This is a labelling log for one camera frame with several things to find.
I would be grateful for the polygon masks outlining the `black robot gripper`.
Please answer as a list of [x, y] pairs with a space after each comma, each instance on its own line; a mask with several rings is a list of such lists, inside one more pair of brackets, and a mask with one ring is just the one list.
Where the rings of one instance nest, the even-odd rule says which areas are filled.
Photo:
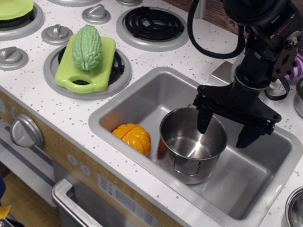
[[271, 134], [281, 115], [259, 99], [259, 95], [271, 83], [249, 81], [235, 74], [234, 82], [226, 86], [200, 85], [194, 106], [198, 110], [197, 129], [206, 133], [214, 114], [241, 123], [237, 148], [247, 148], [263, 134]]

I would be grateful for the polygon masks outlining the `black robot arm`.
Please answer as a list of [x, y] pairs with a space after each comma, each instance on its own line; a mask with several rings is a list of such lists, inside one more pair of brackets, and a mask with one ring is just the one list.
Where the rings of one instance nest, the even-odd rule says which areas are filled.
[[303, 19], [291, 0], [222, 0], [226, 14], [249, 29], [245, 54], [234, 80], [226, 86], [200, 85], [194, 106], [197, 129], [207, 131], [214, 114], [243, 125], [236, 146], [246, 148], [271, 134], [281, 116], [260, 100], [272, 81], [290, 74], [297, 65]]

